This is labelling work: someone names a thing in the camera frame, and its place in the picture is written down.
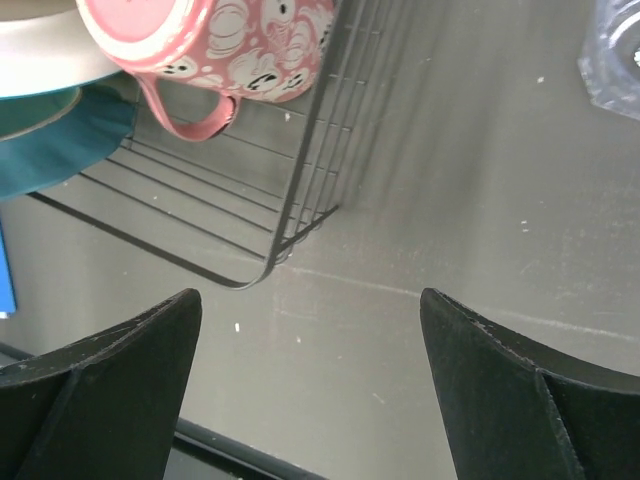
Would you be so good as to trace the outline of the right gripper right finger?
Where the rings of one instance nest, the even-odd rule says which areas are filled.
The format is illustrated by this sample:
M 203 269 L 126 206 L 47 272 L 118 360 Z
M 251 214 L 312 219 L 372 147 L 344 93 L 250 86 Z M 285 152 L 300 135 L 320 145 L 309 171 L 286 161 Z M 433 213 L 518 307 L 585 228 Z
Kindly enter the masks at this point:
M 433 288 L 420 321 L 460 479 L 636 479 L 639 379 L 501 326 Z

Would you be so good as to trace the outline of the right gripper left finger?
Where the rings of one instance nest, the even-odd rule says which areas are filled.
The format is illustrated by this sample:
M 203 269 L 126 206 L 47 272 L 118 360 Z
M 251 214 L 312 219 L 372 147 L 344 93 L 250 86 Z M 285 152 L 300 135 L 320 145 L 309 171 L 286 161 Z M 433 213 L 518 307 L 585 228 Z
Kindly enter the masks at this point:
M 2 367 L 2 478 L 162 478 L 201 320 L 201 295 L 186 289 Z

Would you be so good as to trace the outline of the black wire dish rack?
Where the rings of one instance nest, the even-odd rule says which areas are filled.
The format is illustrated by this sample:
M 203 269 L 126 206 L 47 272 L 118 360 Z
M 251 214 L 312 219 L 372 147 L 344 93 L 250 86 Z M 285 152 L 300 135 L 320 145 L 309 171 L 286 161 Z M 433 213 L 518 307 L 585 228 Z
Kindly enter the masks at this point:
M 263 281 L 343 201 L 376 135 L 410 35 L 413 1 L 341 1 L 317 84 L 284 104 L 246 101 L 224 133 L 178 139 L 139 87 L 110 80 L 135 109 L 106 159 L 36 200 L 219 286 Z

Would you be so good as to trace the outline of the teal scalloped plate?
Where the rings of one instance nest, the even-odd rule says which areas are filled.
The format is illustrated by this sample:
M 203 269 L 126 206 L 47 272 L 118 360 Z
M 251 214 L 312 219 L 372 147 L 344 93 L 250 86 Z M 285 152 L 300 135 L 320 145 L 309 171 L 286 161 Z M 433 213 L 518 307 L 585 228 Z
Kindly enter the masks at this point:
M 105 159 L 131 134 L 135 107 L 88 85 L 1 100 L 1 199 L 46 189 Z

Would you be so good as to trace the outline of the pink floral mug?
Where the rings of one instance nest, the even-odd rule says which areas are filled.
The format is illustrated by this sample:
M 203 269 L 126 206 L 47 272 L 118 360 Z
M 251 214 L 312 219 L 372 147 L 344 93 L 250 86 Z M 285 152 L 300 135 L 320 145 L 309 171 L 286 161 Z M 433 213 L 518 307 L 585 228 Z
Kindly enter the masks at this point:
M 186 141 L 208 140 L 241 100 L 282 103 L 311 88 L 337 8 L 323 0 L 84 0 L 81 19 L 101 51 L 138 83 L 157 121 Z M 157 83 L 218 94 L 195 123 L 176 123 Z

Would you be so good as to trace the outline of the white watermelon plate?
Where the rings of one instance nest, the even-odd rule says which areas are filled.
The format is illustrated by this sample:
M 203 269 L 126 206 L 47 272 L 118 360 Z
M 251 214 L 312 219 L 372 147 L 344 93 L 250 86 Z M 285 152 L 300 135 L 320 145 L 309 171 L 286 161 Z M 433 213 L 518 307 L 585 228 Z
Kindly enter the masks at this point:
M 84 85 L 120 68 L 89 35 L 74 1 L 1 2 L 1 96 Z

